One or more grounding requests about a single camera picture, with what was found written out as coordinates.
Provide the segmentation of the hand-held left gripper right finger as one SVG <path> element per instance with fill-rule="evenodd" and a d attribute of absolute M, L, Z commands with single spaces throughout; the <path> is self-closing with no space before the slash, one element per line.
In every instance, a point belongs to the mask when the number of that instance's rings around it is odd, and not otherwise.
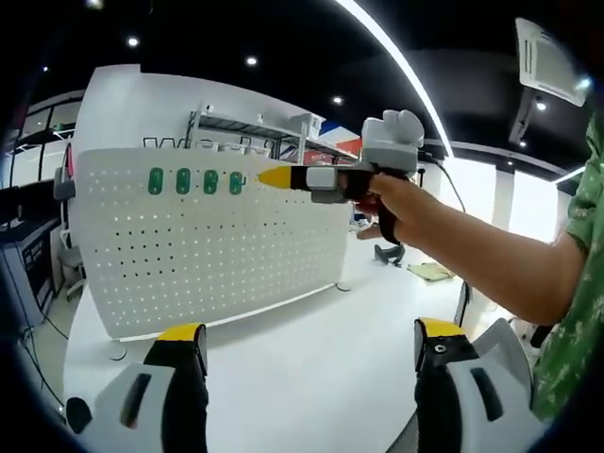
<path fill-rule="evenodd" d="M 528 451 L 532 374 L 509 323 L 499 319 L 470 341 L 452 322 L 421 317 L 414 335 L 419 451 Z"/>

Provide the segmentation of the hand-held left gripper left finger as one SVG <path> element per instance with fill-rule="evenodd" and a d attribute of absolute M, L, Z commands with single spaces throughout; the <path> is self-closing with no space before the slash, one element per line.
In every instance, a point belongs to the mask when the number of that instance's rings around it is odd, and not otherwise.
<path fill-rule="evenodd" d="M 171 327 L 143 362 L 131 363 L 97 397 L 99 452 L 206 452 L 209 393 L 206 326 Z"/>

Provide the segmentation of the person's right hand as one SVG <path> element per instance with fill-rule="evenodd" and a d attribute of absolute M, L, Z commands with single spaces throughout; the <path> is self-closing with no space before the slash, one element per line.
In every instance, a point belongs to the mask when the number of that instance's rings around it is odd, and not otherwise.
<path fill-rule="evenodd" d="M 423 251 L 444 241 L 444 230 L 459 214 L 409 181 L 374 175 L 367 195 L 356 207 L 366 214 L 376 215 L 379 226 L 369 226 L 360 231 L 357 234 L 359 240 L 385 238 L 379 229 L 385 221 L 378 215 L 378 205 L 394 216 L 394 237 Z"/>

